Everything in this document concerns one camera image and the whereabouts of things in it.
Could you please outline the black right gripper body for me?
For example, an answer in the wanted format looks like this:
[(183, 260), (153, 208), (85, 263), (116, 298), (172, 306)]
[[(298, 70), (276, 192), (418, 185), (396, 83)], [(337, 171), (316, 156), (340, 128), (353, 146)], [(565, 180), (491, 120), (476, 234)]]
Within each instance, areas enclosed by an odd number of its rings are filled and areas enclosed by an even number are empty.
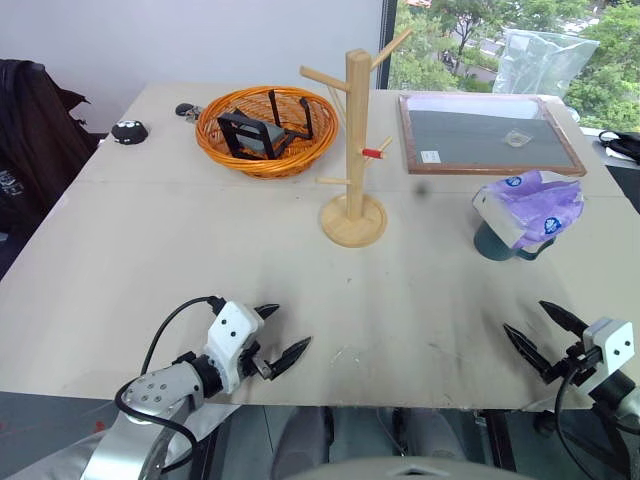
[(571, 380), (576, 386), (582, 385), (596, 372), (596, 365), (601, 362), (601, 348), (587, 349), (583, 342), (576, 342), (566, 350), (566, 356), (552, 365), (545, 373), (545, 383), (551, 384), (558, 378), (566, 379), (572, 371)]

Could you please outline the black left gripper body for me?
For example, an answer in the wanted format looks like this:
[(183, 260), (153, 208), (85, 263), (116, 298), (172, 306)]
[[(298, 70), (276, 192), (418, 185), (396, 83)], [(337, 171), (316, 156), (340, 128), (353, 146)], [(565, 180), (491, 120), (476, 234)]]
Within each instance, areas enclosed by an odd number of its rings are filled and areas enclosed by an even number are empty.
[(263, 380), (272, 380), (274, 371), (271, 364), (260, 355), (261, 345), (253, 341), (244, 349), (238, 360), (238, 372), (241, 380), (258, 375)]

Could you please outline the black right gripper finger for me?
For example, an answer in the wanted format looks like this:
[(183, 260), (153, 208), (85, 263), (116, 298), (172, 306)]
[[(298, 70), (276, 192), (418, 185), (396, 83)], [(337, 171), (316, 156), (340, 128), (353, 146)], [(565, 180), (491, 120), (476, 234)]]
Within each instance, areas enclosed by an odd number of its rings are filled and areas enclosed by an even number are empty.
[(557, 325), (577, 337), (582, 337), (584, 331), (588, 328), (588, 325), (575, 314), (553, 302), (540, 300), (539, 305)]
[(546, 384), (553, 382), (556, 379), (553, 365), (538, 352), (537, 346), (514, 327), (504, 324), (503, 329), (516, 351), (534, 368), (542, 380)]

